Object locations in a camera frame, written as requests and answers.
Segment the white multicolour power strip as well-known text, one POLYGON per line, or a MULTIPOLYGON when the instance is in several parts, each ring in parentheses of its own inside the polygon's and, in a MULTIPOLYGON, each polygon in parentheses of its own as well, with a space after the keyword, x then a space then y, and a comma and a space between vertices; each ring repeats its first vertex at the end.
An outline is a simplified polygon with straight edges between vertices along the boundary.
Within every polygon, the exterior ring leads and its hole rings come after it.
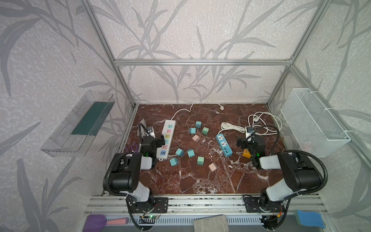
POLYGON ((171 143, 175 131, 175 120, 166 120, 163 126, 162 135, 164 136, 165 145, 157 148, 157 159, 166 160, 170 153, 171 143))

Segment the blue power strip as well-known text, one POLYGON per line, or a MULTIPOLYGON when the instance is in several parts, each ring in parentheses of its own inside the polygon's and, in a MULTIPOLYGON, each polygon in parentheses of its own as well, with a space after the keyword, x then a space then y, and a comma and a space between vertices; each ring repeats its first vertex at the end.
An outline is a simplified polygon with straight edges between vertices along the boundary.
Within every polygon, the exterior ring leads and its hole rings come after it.
POLYGON ((233 151, 232 151, 230 145, 228 144, 225 136, 220 133, 216 136, 216 139, 218 141, 218 144, 219 144, 224 156, 225 157, 230 157, 233 154, 233 151))

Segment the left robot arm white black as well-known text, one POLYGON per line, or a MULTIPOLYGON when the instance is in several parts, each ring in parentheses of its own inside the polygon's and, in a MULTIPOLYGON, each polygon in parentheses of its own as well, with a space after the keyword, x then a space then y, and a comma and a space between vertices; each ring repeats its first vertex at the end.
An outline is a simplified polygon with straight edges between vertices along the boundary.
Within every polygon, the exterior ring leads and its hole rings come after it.
POLYGON ((103 189, 111 195, 125 197, 133 205, 152 208, 154 194, 140 182, 140 172, 156 167, 157 149, 163 145, 163 135, 158 139, 148 135, 141 139, 139 152, 115 154, 103 179, 103 189))

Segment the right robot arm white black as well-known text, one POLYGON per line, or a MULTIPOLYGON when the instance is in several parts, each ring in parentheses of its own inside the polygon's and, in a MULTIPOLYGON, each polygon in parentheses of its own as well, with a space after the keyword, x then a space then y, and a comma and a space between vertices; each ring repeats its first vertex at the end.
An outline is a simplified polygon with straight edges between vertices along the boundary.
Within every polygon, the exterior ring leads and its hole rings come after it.
POLYGON ((261 170, 281 170, 283 178, 262 190, 259 197, 243 196, 247 212, 272 212, 284 209, 283 201, 317 192, 328 182, 328 171, 318 157, 302 150, 285 150, 266 155, 261 136, 237 138, 236 146, 244 150, 253 166, 261 170))

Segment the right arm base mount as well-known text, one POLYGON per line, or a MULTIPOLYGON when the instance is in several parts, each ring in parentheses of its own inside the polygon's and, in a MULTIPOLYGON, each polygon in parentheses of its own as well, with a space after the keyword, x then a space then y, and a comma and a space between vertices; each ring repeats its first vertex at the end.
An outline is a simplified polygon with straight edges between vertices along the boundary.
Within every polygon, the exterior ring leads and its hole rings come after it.
POLYGON ((283 202, 273 202, 265 195, 244 195, 243 202, 247 213, 283 213, 285 206, 283 202))

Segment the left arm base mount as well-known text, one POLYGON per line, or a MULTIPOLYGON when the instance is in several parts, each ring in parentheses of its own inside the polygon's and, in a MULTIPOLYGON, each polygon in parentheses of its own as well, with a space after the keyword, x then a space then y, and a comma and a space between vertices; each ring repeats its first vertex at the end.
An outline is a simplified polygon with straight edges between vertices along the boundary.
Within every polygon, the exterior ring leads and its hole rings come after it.
POLYGON ((132 213, 167 213, 169 206, 169 198, 167 197, 154 197, 149 198, 147 202, 142 203, 129 203, 129 209, 132 213))

